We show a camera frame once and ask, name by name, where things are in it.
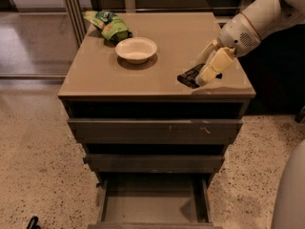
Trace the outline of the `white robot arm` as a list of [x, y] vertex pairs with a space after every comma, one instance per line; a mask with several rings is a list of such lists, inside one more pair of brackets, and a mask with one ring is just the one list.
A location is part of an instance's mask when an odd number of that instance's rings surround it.
[[[304, 19], [305, 0], [255, 0], [221, 29], [197, 57], [203, 65], [194, 82], [204, 86], [239, 56], [248, 54], [276, 31]], [[305, 140], [292, 151], [283, 170], [271, 229], [305, 229]]]

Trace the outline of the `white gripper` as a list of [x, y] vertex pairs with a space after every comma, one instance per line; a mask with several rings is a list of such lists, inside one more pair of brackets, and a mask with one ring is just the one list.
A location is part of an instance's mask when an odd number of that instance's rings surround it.
[[235, 57], [241, 57], [261, 43], [260, 37], [252, 27], [249, 20], [242, 14], [236, 15], [226, 23], [217, 41], [214, 39], [200, 54], [200, 63], [203, 68], [195, 78], [195, 83], [204, 86], [224, 72], [234, 61]]

